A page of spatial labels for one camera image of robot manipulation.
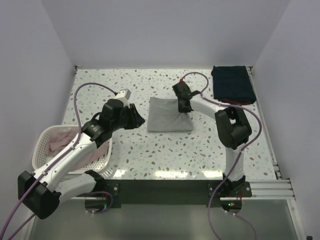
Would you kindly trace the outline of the aluminium frame rail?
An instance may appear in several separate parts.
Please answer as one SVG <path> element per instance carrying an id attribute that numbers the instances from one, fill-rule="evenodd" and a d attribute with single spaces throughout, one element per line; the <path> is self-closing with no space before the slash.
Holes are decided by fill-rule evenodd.
<path id="1" fill-rule="evenodd" d="M 295 200 L 289 179 L 250 180 L 252 198 L 255 200 Z"/>

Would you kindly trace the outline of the grey garment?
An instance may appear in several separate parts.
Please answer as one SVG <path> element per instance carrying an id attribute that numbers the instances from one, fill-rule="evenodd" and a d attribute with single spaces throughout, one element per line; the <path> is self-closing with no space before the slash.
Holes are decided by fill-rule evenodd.
<path id="1" fill-rule="evenodd" d="M 151 97 L 147 119 L 147 131 L 151 133 L 191 132 L 193 122 L 187 113 L 178 111 L 177 99 Z"/>

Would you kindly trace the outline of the white laundry basket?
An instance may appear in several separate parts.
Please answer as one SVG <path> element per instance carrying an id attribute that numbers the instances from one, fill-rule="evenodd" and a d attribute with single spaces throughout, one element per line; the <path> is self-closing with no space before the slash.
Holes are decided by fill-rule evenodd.
<path id="1" fill-rule="evenodd" d="M 51 156 L 47 156 L 45 153 L 46 146 L 48 141 L 50 140 L 51 133 L 53 132 L 62 132 L 62 131 L 68 131 L 71 129 L 78 130 L 79 133 L 79 127 L 77 125 L 54 125 L 51 127 L 48 127 L 42 134 L 40 135 L 35 150 L 33 152 L 32 157 L 32 167 L 34 170 L 41 168 L 42 166 L 46 165 L 49 161 L 53 159 Z M 102 169 L 105 168 L 107 163 L 109 162 L 110 156 L 111 156 L 111 150 L 112 150 L 112 139 L 107 140 L 109 142 L 109 149 L 108 154 L 105 154 L 104 157 L 85 165 L 84 167 L 70 171 L 70 174 L 83 174 L 84 172 L 88 170 L 94 170 L 95 172 L 100 172 Z"/>

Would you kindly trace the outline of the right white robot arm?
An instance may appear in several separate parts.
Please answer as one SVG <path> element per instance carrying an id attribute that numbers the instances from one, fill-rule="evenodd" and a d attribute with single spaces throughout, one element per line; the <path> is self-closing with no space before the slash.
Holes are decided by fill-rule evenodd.
<path id="1" fill-rule="evenodd" d="M 180 113 L 199 112 L 215 120 L 218 138 L 225 147 L 226 166 L 220 190 L 227 196 L 235 196 L 246 181 L 242 147 L 252 134 L 244 110 L 210 103 L 201 97 L 200 91 L 191 91 L 184 81 L 175 84 L 172 89 L 177 97 Z"/>

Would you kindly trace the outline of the navy basketball tank top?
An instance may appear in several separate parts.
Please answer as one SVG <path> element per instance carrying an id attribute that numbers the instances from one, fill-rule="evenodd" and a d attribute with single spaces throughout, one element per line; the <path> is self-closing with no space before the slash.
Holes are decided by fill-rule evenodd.
<path id="1" fill-rule="evenodd" d="M 251 105 L 257 98 L 245 66 L 214 66 L 213 96 L 223 103 Z"/>

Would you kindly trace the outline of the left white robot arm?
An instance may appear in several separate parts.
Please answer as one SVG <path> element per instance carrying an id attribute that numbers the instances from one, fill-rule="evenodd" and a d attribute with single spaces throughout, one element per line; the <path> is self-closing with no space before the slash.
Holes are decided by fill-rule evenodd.
<path id="1" fill-rule="evenodd" d="M 51 161 L 33 173 L 22 172 L 17 178 L 18 199 L 41 220 L 49 217 L 67 198 L 84 193 L 99 196 L 103 178 L 89 170 L 74 180 L 63 178 L 90 153 L 108 141 L 119 129 L 133 130 L 145 123 L 135 104 L 124 98 L 108 100 L 100 113 L 86 122 L 80 132 Z"/>

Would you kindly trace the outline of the pink garment in basket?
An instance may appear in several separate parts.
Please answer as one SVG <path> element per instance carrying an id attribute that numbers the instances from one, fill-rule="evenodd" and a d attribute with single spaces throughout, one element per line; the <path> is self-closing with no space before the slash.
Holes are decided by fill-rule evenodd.
<path id="1" fill-rule="evenodd" d="M 55 157 L 60 153 L 78 134 L 78 130 L 71 129 L 67 131 L 57 131 L 50 134 L 50 139 L 45 147 L 45 154 L 49 157 Z M 94 161 L 104 157 L 109 152 L 109 142 L 104 142 L 93 152 L 87 154 L 85 158 L 80 162 L 75 170 L 78 170 Z"/>

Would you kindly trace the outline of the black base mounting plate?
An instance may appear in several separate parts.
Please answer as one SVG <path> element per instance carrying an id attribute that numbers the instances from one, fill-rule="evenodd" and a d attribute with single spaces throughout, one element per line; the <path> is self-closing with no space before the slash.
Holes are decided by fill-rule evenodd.
<path id="1" fill-rule="evenodd" d="M 250 183 L 241 180 L 232 183 L 226 180 L 219 186 L 220 180 L 186 179 L 105 179 L 90 193 L 81 197 L 93 197 L 110 203 L 111 199 L 102 191 L 113 196 L 113 208 L 122 205 L 205 205 L 211 201 L 211 207 L 220 207 L 223 198 L 241 200 L 253 196 Z"/>

